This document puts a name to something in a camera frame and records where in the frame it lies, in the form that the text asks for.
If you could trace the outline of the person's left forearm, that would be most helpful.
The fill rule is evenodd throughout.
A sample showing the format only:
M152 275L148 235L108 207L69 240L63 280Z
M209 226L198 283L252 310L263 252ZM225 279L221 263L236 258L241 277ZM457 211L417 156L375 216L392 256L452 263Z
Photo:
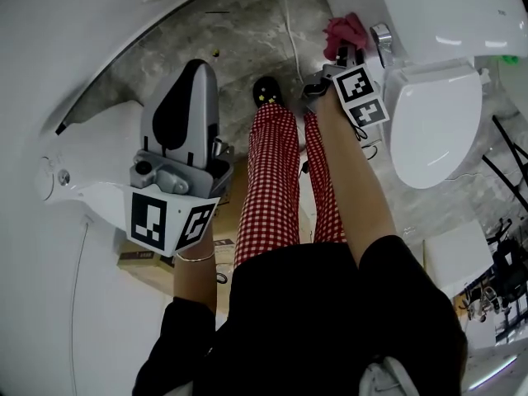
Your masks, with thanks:
M173 296L217 310L217 273L213 231L210 226L195 246L175 257Z

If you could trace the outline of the person's black slipper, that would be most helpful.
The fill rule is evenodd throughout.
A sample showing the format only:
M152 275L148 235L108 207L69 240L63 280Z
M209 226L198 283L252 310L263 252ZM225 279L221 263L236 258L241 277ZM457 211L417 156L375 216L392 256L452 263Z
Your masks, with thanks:
M265 104L278 104L285 107L280 85L273 77L259 78L253 85L252 96L258 109Z

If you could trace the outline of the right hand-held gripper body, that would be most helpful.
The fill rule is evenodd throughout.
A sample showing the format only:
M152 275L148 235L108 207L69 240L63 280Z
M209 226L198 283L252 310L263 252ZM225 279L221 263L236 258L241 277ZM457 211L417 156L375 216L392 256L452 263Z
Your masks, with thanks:
M331 86L335 87L342 109L355 127L365 128L389 120L380 89L365 64L351 68L324 64L304 86L303 102L313 111L316 101Z

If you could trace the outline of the white foam board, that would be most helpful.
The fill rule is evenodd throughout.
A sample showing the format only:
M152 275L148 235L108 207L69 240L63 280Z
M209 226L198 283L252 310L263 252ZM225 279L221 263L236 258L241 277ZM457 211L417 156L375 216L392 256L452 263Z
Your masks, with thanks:
M425 239L423 261L427 274L450 299L460 294L493 263L477 220Z

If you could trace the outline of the white egg-shaped toilet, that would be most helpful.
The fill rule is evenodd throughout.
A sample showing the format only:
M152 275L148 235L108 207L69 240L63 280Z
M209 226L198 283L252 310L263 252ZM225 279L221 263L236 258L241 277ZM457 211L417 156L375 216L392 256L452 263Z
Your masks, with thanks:
M54 137L40 158L35 188L47 204L78 200L114 227L126 230L123 187L140 149L143 107L112 106Z

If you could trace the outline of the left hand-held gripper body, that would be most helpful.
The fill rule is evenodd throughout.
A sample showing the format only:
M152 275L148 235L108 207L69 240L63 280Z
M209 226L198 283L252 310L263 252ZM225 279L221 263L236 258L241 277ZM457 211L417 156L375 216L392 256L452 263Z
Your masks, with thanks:
M220 139L204 169L138 151L124 187L127 238L164 257L195 246L230 188L233 161L234 147Z

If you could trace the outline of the white toilet with tank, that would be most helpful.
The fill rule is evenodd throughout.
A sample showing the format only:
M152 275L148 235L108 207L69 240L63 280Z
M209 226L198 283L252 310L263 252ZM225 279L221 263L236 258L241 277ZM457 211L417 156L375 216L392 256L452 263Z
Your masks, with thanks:
M328 0L354 12L368 34L365 62L389 120L378 124L399 179L416 189L443 182L479 128L480 56L528 57L522 0Z

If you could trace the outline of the person's right forearm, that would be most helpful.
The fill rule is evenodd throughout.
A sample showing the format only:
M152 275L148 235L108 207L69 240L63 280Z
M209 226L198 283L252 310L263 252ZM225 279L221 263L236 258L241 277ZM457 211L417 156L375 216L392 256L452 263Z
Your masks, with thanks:
M316 116L347 244L360 263L372 243L396 234L394 220L334 88L318 99Z

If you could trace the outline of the person's black and white shirt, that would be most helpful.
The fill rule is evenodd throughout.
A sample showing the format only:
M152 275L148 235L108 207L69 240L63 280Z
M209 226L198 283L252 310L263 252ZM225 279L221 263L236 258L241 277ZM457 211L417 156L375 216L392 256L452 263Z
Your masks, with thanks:
M397 236L355 262L344 243L283 247L233 273L227 321L174 298L133 396L357 396L399 361L419 396L460 396L467 340L448 297Z

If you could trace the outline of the crumpled cardboard box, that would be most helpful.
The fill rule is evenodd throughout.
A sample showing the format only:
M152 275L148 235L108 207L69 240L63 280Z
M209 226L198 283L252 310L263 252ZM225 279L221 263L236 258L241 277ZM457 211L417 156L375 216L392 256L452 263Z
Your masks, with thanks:
M247 187L247 174L237 175L230 191L220 201L214 214L215 260L218 273L217 313L222 315L229 312L235 244ZM120 248L117 266L155 290L168 296L172 295L174 261L171 258L126 241Z

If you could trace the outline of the person's red checked trousers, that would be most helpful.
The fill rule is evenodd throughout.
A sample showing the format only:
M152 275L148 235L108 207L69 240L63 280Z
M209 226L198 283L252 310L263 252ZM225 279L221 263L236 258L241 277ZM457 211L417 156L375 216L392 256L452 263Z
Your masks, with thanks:
M315 243L345 243L315 114L304 117L309 175L316 206ZM261 106L249 135L247 195L235 266L265 252L299 244L299 137L295 116L276 103Z

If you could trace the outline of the pink cloth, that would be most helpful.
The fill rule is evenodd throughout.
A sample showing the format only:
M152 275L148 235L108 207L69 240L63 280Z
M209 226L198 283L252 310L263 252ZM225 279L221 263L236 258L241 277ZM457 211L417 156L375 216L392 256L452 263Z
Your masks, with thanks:
M342 43L354 45L359 50L365 50L367 47L368 34L354 12L331 19L323 32L327 35L327 46L323 51L327 60L337 59L337 52Z

